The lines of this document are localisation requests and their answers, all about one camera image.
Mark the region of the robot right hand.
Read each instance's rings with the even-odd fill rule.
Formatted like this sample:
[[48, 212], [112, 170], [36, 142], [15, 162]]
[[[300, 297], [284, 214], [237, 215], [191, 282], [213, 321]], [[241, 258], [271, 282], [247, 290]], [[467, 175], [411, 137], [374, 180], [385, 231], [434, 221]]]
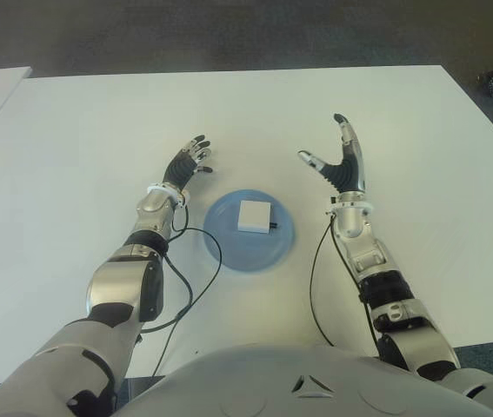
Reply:
[[339, 128], [343, 152], [343, 159], [340, 163], [331, 164], [307, 150], [300, 150], [297, 154], [306, 165], [329, 182], [338, 193], [364, 193], [366, 186], [363, 153], [356, 132], [346, 116], [336, 113], [334, 120]]

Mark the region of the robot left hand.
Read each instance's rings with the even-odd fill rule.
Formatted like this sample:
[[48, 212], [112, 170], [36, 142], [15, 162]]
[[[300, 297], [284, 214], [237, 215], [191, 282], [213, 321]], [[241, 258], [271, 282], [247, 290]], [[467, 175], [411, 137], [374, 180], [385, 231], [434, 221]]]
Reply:
[[210, 141], [205, 139], [205, 135], [194, 137], [170, 161], [163, 182], [182, 191], [195, 173], [212, 173], [213, 168], [202, 165], [210, 153]]

